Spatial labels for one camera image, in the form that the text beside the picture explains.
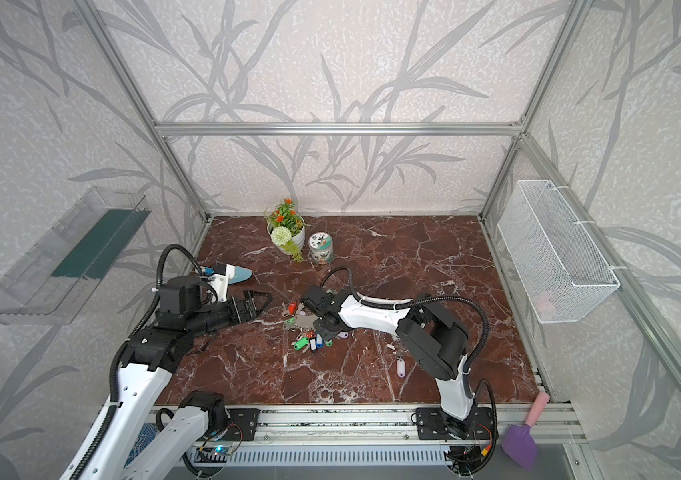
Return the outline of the keyring with coloured key tags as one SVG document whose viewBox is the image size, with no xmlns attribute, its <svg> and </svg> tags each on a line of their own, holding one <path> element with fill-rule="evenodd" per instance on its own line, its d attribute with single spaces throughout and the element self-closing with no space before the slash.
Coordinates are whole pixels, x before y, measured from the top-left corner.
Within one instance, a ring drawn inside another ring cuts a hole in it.
<svg viewBox="0 0 681 480">
<path fill-rule="evenodd" d="M 318 320 L 318 316 L 310 313 L 304 307 L 304 304 L 290 302 L 284 305 L 282 314 L 284 314 L 282 327 L 296 334 L 296 338 L 292 341 L 294 350 L 306 352 L 334 346 L 332 340 L 326 339 L 316 332 L 314 321 Z"/>
</svg>

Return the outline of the lilac key tag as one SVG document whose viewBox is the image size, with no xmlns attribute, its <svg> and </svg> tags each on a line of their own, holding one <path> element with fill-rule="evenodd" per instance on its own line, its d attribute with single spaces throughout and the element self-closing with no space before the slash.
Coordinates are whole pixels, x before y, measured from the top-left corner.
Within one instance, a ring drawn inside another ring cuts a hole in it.
<svg viewBox="0 0 681 480">
<path fill-rule="evenodd" d="M 396 375 L 398 378 L 404 378 L 406 376 L 406 364 L 402 357 L 396 359 Z"/>
</svg>

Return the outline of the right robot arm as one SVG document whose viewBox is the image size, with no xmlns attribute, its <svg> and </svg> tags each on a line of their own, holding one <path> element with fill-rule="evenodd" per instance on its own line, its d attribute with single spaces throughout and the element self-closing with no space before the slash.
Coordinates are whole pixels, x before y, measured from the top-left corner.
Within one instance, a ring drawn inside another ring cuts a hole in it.
<svg viewBox="0 0 681 480">
<path fill-rule="evenodd" d="M 421 294 L 408 300 L 383 300 L 359 294 L 353 285 L 331 292 L 312 285 L 300 302 L 316 316 L 314 331 L 324 340 L 341 332 L 367 329 L 399 339 L 416 365 L 432 377 L 439 393 L 437 407 L 418 407 L 414 414 L 421 441 L 497 438 L 494 394 L 486 380 L 490 406 L 480 407 L 470 385 L 473 362 L 489 339 L 490 321 L 481 306 L 455 295 Z"/>
</svg>

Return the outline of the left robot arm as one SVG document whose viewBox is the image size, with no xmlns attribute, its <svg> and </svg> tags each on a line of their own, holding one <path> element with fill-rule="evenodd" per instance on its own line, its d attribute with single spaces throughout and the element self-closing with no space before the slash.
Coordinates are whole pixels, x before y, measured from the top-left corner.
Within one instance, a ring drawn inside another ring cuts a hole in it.
<svg viewBox="0 0 681 480">
<path fill-rule="evenodd" d="M 184 246 L 164 248 L 152 303 L 114 354 L 108 399 L 62 478 L 162 479 L 198 439 L 228 432 L 224 398 L 194 392 L 154 440 L 136 457 L 130 456 L 148 413 L 196 338 L 250 322 L 272 302 L 266 292 L 246 290 L 240 298 L 228 293 L 230 285 L 250 277 L 250 270 L 232 264 L 202 267 Z M 258 298 L 264 304 L 258 305 Z"/>
</svg>

